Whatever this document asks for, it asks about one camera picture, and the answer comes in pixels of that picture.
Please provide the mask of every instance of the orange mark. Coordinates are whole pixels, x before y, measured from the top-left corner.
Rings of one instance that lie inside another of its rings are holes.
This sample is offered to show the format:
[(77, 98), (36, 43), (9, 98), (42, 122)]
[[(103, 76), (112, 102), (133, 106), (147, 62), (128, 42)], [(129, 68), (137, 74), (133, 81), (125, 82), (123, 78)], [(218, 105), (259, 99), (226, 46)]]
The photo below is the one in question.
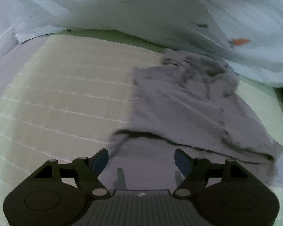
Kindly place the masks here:
[(243, 45), (245, 43), (250, 42), (250, 40), (244, 39), (244, 38), (236, 38), (236, 39), (233, 39), (231, 42), (235, 46), (241, 46), (241, 45)]

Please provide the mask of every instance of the gray cloth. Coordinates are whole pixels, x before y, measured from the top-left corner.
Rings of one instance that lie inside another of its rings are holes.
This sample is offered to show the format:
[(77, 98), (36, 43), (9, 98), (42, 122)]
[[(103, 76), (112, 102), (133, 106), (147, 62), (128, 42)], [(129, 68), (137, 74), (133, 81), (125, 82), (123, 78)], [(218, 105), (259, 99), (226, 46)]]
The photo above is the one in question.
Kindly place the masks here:
[(134, 85), (129, 124), (112, 135), (111, 161), (100, 177), (108, 187), (175, 189), (177, 148), (213, 163), (236, 159), (273, 183), (283, 146), (235, 94), (238, 76), (227, 63), (168, 49), (163, 65), (134, 69)]

